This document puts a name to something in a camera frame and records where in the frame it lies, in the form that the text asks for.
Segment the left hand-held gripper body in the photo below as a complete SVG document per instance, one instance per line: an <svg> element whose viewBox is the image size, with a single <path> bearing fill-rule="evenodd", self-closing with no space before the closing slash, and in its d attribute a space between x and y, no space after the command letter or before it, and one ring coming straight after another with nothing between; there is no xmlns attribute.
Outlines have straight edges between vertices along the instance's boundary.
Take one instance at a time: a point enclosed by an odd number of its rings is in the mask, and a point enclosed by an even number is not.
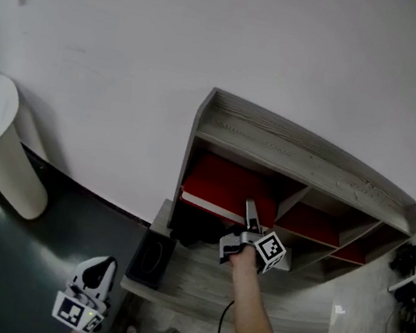
<svg viewBox="0 0 416 333"><path fill-rule="evenodd" d="M58 291L52 317L74 331L91 333L108 315L110 305L93 297L75 284Z"/></svg>

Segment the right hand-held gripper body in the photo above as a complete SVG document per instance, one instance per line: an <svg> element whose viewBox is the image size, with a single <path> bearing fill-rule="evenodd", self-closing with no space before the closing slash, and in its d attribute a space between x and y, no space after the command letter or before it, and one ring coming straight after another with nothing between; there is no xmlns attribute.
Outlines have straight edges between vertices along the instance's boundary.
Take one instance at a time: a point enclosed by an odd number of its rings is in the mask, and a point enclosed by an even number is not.
<svg viewBox="0 0 416 333"><path fill-rule="evenodd" d="M286 249L275 232L254 233L243 231L229 233L222 236L219 241L220 264L230 260L233 254L240 254L247 246L256 250L256 266L258 273L263 274L275 267L286 255Z"/></svg>

